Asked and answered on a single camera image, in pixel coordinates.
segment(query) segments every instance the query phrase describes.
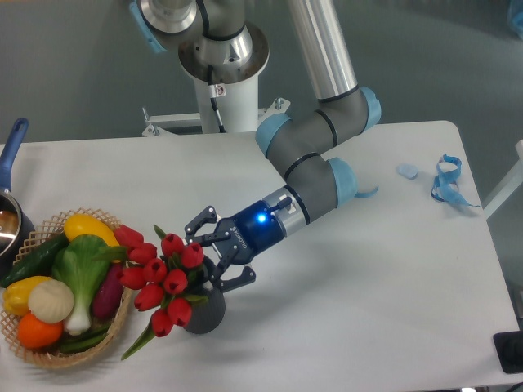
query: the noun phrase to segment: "woven basket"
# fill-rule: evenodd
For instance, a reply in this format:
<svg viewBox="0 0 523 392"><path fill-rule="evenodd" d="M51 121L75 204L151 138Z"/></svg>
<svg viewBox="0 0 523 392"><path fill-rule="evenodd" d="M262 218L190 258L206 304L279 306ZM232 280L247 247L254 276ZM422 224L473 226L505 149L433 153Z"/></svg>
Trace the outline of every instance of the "woven basket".
<svg viewBox="0 0 523 392"><path fill-rule="evenodd" d="M61 212L60 215L53 216L50 220L45 220L41 226L31 232L29 238L24 241L24 246L20 248L18 255L16 255L15 263L47 239L61 233L67 218L76 213L94 216L111 229L116 229L120 226L120 221L115 216L111 216L102 210L79 208L77 211ZM69 368L94 358L109 346L110 342L118 335L118 332L123 326L131 298L132 290L125 288L122 295L122 302L112 320L107 332L107 337L98 345L82 353L66 355L60 352L45 353L27 350L16 338L20 317L8 314L4 310L0 313L0 328L2 329L0 332L5 336L6 342L9 343L10 350L25 362L48 369Z"/></svg>

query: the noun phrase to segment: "garlic bulb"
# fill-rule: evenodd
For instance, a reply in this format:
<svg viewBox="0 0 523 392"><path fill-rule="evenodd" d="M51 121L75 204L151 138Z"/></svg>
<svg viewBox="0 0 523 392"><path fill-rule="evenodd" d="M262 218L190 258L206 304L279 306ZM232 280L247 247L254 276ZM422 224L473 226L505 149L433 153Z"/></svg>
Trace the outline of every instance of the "garlic bulb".
<svg viewBox="0 0 523 392"><path fill-rule="evenodd" d="M65 283L55 279L40 283L29 294L29 310L44 323L53 324L64 320L73 306L73 292Z"/></svg>

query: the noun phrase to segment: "white table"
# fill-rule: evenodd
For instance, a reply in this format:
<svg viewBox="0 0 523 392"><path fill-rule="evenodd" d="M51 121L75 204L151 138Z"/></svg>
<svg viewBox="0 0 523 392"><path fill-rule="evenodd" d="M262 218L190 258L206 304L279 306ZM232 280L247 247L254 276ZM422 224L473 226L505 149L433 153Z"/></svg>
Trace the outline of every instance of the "white table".
<svg viewBox="0 0 523 392"><path fill-rule="evenodd" d="M0 342L0 390L412 391L510 384L492 341L517 329L480 208L429 195L442 154L463 161L449 122L380 125L338 146L377 195L329 213L254 259L257 281L226 294L221 326L176 329L120 362L150 313L133 311L100 361L64 372L22 363ZM416 180L396 174L415 164ZM12 194L35 222L99 207L155 241L209 204L228 216L283 185L252 134L25 144Z"/></svg>

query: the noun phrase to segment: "small blue object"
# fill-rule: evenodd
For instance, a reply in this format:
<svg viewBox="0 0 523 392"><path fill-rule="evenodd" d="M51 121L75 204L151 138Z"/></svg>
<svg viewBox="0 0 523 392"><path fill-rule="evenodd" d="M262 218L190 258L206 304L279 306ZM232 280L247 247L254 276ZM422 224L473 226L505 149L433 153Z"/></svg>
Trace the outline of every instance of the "small blue object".
<svg viewBox="0 0 523 392"><path fill-rule="evenodd" d="M376 98L376 94L368 87L361 87L361 92L367 99L367 106L369 107L369 114L367 117L367 124L362 132L367 131L369 128L376 125L379 119L382 117L382 106L379 100Z"/></svg>
<svg viewBox="0 0 523 392"><path fill-rule="evenodd" d="M256 130L256 142L267 157L269 146L279 129L291 118L285 113L277 113L267 117Z"/></svg>
<svg viewBox="0 0 523 392"><path fill-rule="evenodd" d="M256 219L257 219L258 222L263 223L263 222L265 222L267 220L267 215L265 215L265 214L258 214Z"/></svg>
<svg viewBox="0 0 523 392"><path fill-rule="evenodd" d="M523 39L523 0L511 0L508 6L508 24Z"/></svg>
<svg viewBox="0 0 523 392"><path fill-rule="evenodd" d="M355 198L371 198L379 191L379 186L371 190L370 192L358 192L354 195Z"/></svg>
<svg viewBox="0 0 523 392"><path fill-rule="evenodd" d="M167 51L161 44L158 42L158 39L150 32L149 26L147 26L147 23L144 22L144 18L141 16L140 10L138 9L138 4L136 2L132 2L129 4L129 10L131 11L132 16L134 17L134 20L138 24L138 27L140 28L141 33L147 40L147 43L149 43L150 48L153 50L153 53L155 55L162 53L163 51Z"/></svg>
<svg viewBox="0 0 523 392"><path fill-rule="evenodd" d="M456 166L454 170L445 171L441 169L443 162L452 163ZM450 157L445 154L440 158L440 161L436 165L438 175L434 177L434 184L432 185L431 196L438 202L450 203L450 204L461 204L469 207L480 207L478 205L470 204L465 198L451 185L456 185L458 177L461 176L461 160L456 157Z"/></svg>
<svg viewBox="0 0 523 392"><path fill-rule="evenodd" d="M396 171L399 175L408 178L409 180L413 180L418 175L418 168L408 163L401 163L396 168Z"/></svg>

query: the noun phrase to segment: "black vase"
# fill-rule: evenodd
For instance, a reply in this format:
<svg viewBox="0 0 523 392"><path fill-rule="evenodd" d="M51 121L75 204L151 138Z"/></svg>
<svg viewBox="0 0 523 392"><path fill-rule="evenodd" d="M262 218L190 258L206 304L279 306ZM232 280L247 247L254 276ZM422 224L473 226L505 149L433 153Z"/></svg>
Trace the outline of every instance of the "black vase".
<svg viewBox="0 0 523 392"><path fill-rule="evenodd" d="M202 335L208 333L220 325L226 313L226 300L223 292L208 281L208 271L214 269L211 259L205 257L203 260L204 276L202 283L191 291L191 294L207 296L208 301L202 305L193 306L193 314L184 329L190 333Z"/></svg>

